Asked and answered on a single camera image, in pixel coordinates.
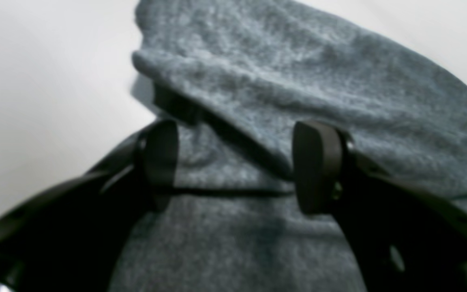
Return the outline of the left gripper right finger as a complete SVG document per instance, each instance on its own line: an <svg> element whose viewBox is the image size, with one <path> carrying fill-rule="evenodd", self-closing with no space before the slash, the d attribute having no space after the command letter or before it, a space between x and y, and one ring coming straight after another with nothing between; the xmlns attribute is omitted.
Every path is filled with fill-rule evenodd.
<svg viewBox="0 0 467 292"><path fill-rule="evenodd" d="M352 137L313 120L293 127L300 210L331 215L367 291L467 292L467 214L393 178Z"/></svg>

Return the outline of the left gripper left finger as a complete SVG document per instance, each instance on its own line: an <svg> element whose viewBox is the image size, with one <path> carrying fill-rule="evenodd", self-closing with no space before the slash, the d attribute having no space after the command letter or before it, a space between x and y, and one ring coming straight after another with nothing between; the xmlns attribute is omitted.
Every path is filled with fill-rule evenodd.
<svg viewBox="0 0 467 292"><path fill-rule="evenodd" d="M0 284L15 292L105 292L135 224L164 211L178 128L148 125L85 174L0 217Z"/></svg>

